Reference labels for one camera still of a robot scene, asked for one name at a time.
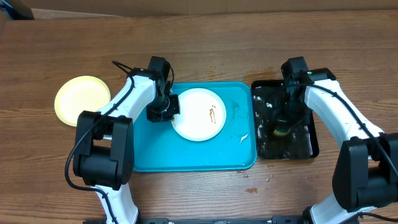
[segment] yellow plate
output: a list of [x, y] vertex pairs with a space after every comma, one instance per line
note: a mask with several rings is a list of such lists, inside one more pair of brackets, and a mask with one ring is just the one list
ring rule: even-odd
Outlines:
[[55, 97], [54, 109], [58, 118], [70, 126], [77, 125], [83, 110], [97, 111], [111, 100], [106, 84], [96, 77], [76, 77], [65, 83]]

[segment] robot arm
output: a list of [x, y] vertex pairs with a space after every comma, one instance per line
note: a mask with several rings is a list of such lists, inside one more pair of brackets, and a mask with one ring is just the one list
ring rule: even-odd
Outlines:
[[[355, 113], [361, 121], [368, 127], [373, 136], [379, 136], [382, 129], [368, 121], [359, 110], [350, 102], [340, 88], [340, 84], [336, 80], [319, 80], [314, 82], [315, 85], [330, 89], [339, 94], [354, 109]], [[367, 139], [369, 136], [361, 130], [359, 124], [347, 110], [345, 105], [334, 96], [324, 91], [308, 86], [305, 89], [304, 103], [326, 124], [333, 137], [336, 139], [339, 147], [343, 141], [350, 140], [352, 137]]]
[[[107, 117], [101, 126], [86, 138], [75, 153], [73, 171], [86, 185], [101, 189], [109, 198], [111, 209], [119, 224], [134, 224], [138, 208], [132, 201], [128, 181], [134, 166], [133, 124], [142, 110], [152, 122], [170, 121], [180, 112], [178, 96], [170, 95], [172, 83], [167, 81], [170, 64], [152, 57], [148, 69], [133, 68], [122, 90], [96, 113], [84, 111], [78, 118], [76, 139], [121, 98], [134, 89]], [[111, 148], [95, 146], [93, 140], [112, 140]], [[105, 198], [97, 192], [106, 213], [106, 223], [112, 224]]]
[[[382, 129], [369, 122], [345, 96], [329, 69], [309, 70], [304, 58], [299, 57], [289, 59], [281, 70], [290, 96], [288, 104], [292, 101], [292, 105], [305, 103], [316, 112], [341, 148], [333, 175], [333, 193], [306, 209], [304, 219], [312, 224], [343, 223], [359, 212], [396, 202], [397, 178], [386, 160], [381, 158], [370, 136], [361, 129], [341, 100], [316, 86], [337, 93], [347, 102], [369, 132], [377, 137], [394, 166], [398, 166], [398, 135], [384, 134]], [[369, 168], [368, 156], [380, 161], [379, 166]]]

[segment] cardboard box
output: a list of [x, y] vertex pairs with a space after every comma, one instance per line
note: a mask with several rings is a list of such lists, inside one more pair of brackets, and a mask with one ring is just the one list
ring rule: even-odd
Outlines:
[[247, 12], [398, 9], [396, 0], [22, 0], [30, 8], [107, 14], [166, 16]]

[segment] water droplet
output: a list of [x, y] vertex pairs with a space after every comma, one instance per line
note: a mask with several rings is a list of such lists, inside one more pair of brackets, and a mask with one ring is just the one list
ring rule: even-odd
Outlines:
[[259, 127], [257, 128], [257, 136], [258, 138], [261, 138], [261, 129], [262, 128], [262, 124], [259, 125]]
[[231, 124], [234, 122], [235, 119], [235, 112], [239, 109], [239, 103], [231, 100], [232, 103], [232, 120], [231, 122], [229, 122], [229, 125], [227, 126], [226, 129], [229, 129], [229, 127], [231, 126]]
[[247, 133], [245, 136], [243, 136], [243, 137], [241, 138], [241, 142], [240, 142], [240, 143], [242, 143], [242, 141], [243, 141], [245, 138], [247, 138], [248, 135], [249, 135], [249, 133]]

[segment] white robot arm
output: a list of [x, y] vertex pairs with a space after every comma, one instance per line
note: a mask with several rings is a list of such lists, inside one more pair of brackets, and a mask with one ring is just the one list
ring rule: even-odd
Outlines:
[[[369, 122], [350, 102], [336, 80], [320, 80], [315, 81], [314, 84], [325, 87], [341, 96], [354, 109], [355, 113], [375, 137], [379, 136], [379, 133], [383, 133], [382, 129]], [[336, 139], [339, 147], [341, 147], [343, 141], [350, 140], [352, 137], [369, 138], [345, 105], [331, 94], [308, 86], [305, 89], [304, 102], [319, 115]], [[372, 209], [375, 209], [375, 207], [364, 207], [356, 212], [347, 212], [339, 205], [334, 193], [331, 193], [323, 202], [314, 205], [310, 210], [310, 214], [313, 224], [337, 224], [351, 218], [358, 212], [368, 212]]]
[[[139, 75], [135, 75], [133, 79], [133, 91], [109, 116], [115, 118], [119, 116], [125, 116], [127, 118], [132, 118], [134, 123], [141, 111], [143, 111], [146, 106], [154, 100], [156, 96], [155, 81], [149, 79], [148, 77], [142, 77]], [[131, 85], [132, 81], [130, 78], [128, 78], [122, 90], [106, 106], [102, 107], [98, 111], [101, 112], [101, 114], [104, 114], [111, 109], [112, 106], [127, 93]], [[112, 140], [112, 136], [105, 135], [104, 139]], [[132, 201], [128, 183], [122, 184], [119, 190], [114, 190], [112, 187], [105, 187], [102, 185], [95, 185], [94, 187], [101, 189], [108, 194], [111, 208], [119, 224], [136, 223], [138, 218], [138, 208]], [[105, 199], [98, 192], [97, 195], [101, 200], [102, 206], [104, 207], [106, 213], [106, 224], [112, 224], [112, 218]]]
[[[361, 122], [366, 125], [370, 133], [375, 137], [379, 137], [380, 142], [384, 141], [384, 146], [390, 147], [390, 156], [393, 153], [392, 147], [398, 146], [398, 136], [385, 135], [382, 129], [369, 122], [358, 109], [356, 109], [352, 102], [347, 99], [339, 83], [335, 80], [334, 75], [331, 74], [330, 71], [327, 69], [312, 70], [314, 74], [312, 74], [312, 71], [308, 71], [307, 74], [302, 77], [303, 72], [306, 71], [308, 71], [308, 68], [302, 57], [289, 59], [288, 62], [282, 66], [282, 74], [284, 75], [287, 93], [291, 98], [301, 100], [302, 103], [305, 103], [308, 108], [319, 115], [336, 139], [341, 148], [341, 152], [333, 176], [333, 193], [321, 203], [307, 208], [303, 216], [300, 216], [298, 219], [298, 223], [344, 223], [359, 212], [367, 212], [376, 207], [395, 202], [398, 198], [397, 179], [392, 173], [387, 171], [389, 170], [388, 166], [381, 166], [380, 169], [369, 170], [368, 173], [368, 156], [378, 156], [377, 152], [371, 147], [369, 141], [367, 141], [369, 136], [361, 129], [357, 120], [354, 119], [352, 113], [341, 100], [324, 90], [314, 87], [314, 85], [337, 93], [338, 96], [345, 100]], [[167, 76], [166, 78], [162, 77], [161, 80], [165, 82]], [[116, 110], [109, 114], [109, 116], [115, 118], [132, 118], [132, 123], [134, 123], [141, 111], [146, 108], [148, 114], [147, 118], [152, 122], [170, 121], [174, 114], [179, 113], [179, 109], [178, 111], [169, 109], [170, 105], [178, 105], [178, 98], [177, 96], [174, 98], [169, 96], [171, 86], [170, 88], [165, 87], [164, 84], [159, 86], [158, 81], [159, 78], [154, 78], [148, 74], [139, 75], [137, 73], [137, 75], [134, 76], [134, 90]], [[312, 86], [306, 86], [303, 85], [303, 83], [311, 83]], [[104, 114], [112, 108], [115, 102], [119, 101], [127, 93], [131, 85], [132, 81], [128, 78], [124, 88], [108, 105], [101, 108], [99, 112]], [[113, 137], [115, 136], [112, 136], [109, 132], [103, 132], [104, 139], [112, 139]], [[396, 154], [393, 163], [398, 163], [398, 154]], [[132, 201], [128, 185], [131, 170], [130, 173], [127, 173], [123, 181], [117, 183], [116, 186], [118, 186], [118, 188], [115, 187], [115, 183], [113, 182], [105, 187], [103, 184], [104, 180], [91, 180], [85, 177], [85, 174], [81, 173], [81, 170], [87, 166], [84, 164], [79, 165], [82, 168], [78, 171], [75, 170], [75, 165], [73, 166], [75, 174], [82, 176], [86, 184], [94, 185], [94, 188], [101, 189], [108, 194], [111, 208], [117, 222], [119, 224], [135, 224], [139, 212]], [[106, 212], [106, 223], [112, 224], [113, 221], [107, 203], [101, 194], [97, 194]], [[278, 218], [278, 220], [280, 218], [283, 219], [283, 217], [273, 217], [265, 220], [267, 223], [273, 223], [276, 218]], [[224, 220], [215, 220], [214, 223], [223, 221]]]

